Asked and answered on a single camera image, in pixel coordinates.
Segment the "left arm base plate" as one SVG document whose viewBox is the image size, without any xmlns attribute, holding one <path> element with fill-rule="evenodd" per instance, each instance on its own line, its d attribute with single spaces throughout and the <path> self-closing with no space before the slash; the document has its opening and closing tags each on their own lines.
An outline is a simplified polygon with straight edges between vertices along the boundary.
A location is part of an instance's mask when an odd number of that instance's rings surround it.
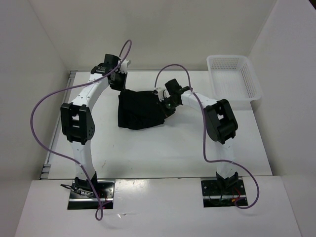
<svg viewBox="0 0 316 237">
<path fill-rule="evenodd" d="M 68 210 L 96 210 L 99 203 L 93 191 L 86 191 L 83 189 L 76 189 L 75 182 L 72 185 L 61 185 L 70 190 L 68 200 Z M 114 180 L 98 180 L 96 187 L 97 195 L 101 201 L 104 210 L 113 209 L 114 206 Z"/>
</svg>

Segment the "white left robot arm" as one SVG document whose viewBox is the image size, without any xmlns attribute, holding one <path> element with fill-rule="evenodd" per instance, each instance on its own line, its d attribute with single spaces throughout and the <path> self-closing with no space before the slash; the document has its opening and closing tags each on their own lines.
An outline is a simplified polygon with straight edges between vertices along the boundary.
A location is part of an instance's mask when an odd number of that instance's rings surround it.
<svg viewBox="0 0 316 237">
<path fill-rule="evenodd" d="M 95 134 L 92 109 L 103 91 L 125 89 L 129 60 L 106 54 L 104 62 L 95 66 L 88 84 L 70 103 L 63 103 L 61 110 L 62 133 L 71 143 L 76 161 L 76 176 L 72 189 L 91 198 L 99 186 L 91 155 L 91 139 Z"/>
</svg>

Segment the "black shorts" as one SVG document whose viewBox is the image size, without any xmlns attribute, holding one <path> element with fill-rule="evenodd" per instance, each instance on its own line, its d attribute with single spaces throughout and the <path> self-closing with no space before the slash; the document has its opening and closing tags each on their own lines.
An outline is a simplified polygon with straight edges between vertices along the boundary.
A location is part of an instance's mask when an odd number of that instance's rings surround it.
<svg viewBox="0 0 316 237">
<path fill-rule="evenodd" d="M 124 90 L 118 99 L 118 127 L 121 128 L 151 128 L 163 124 L 175 113 L 175 109 L 166 108 L 152 91 Z"/>
</svg>

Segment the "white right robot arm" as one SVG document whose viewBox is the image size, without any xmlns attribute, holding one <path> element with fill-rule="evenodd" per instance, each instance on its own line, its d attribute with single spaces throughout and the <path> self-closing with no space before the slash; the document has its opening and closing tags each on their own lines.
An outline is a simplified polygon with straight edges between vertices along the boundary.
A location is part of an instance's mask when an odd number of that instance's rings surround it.
<svg viewBox="0 0 316 237">
<path fill-rule="evenodd" d="M 235 159 L 233 139 L 238 129 L 237 120 L 226 99 L 215 100 L 194 92 L 189 86 L 182 87 L 176 79 L 165 84 L 165 88 L 156 87 L 154 94 L 167 112 L 175 112 L 180 105 L 188 106 L 202 113 L 203 119 L 203 155 L 206 155 L 206 136 L 215 142 L 218 159 L 216 187 L 222 194 L 228 194 L 238 181 L 238 173 L 233 171 Z"/>
</svg>

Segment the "aluminium table edge rail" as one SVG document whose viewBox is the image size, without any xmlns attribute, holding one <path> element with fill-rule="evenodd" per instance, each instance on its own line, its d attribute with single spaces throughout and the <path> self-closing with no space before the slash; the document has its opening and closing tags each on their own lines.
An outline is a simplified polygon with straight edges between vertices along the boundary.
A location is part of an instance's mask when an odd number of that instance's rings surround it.
<svg viewBox="0 0 316 237">
<path fill-rule="evenodd" d="M 76 73 L 77 73 L 77 71 L 70 71 L 70 74 L 68 77 L 68 82 L 67 82 L 67 87 L 73 85 Z M 59 129 L 60 129 L 60 115 L 58 115 L 58 117 L 57 117 L 55 128 L 53 130 L 52 138 L 51 138 L 51 141 L 49 144 L 50 150 L 53 149 L 54 141 L 55 141 L 56 137 L 59 136 Z M 48 175 L 49 175 L 50 168 L 51 168 L 51 164 L 49 163 L 50 156 L 51 156 L 51 152 L 48 151 L 46 154 L 45 162 L 44 162 L 42 170 L 41 170 L 40 177 L 39 177 L 40 180 L 47 180 L 48 179 Z"/>
</svg>

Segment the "white plastic basket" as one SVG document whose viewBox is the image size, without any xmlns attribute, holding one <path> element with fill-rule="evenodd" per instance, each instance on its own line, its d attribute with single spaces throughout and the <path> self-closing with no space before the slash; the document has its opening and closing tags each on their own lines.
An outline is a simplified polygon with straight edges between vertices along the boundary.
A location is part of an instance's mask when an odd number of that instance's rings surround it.
<svg viewBox="0 0 316 237">
<path fill-rule="evenodd" d="M 216 99 L 256 101 L 262 90 L 250 60 L 242 55 L 210 55 L 206 59 Z"/>
</svg>

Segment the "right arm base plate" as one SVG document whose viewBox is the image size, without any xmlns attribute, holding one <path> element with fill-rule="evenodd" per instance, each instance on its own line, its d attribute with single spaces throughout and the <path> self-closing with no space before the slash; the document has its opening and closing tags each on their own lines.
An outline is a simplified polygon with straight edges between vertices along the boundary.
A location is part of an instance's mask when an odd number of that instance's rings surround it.
<svg viewBox="0 0 316 237">
<path fill-rule="evenodd" d="M 235 201 L 238 206 L 248 206 L 242 179 L 225 191 L 220 190 L 215 178 L 201 179 L 200 182 L 204 208 L 230 207 L 235 205 Z"/>
</svg>

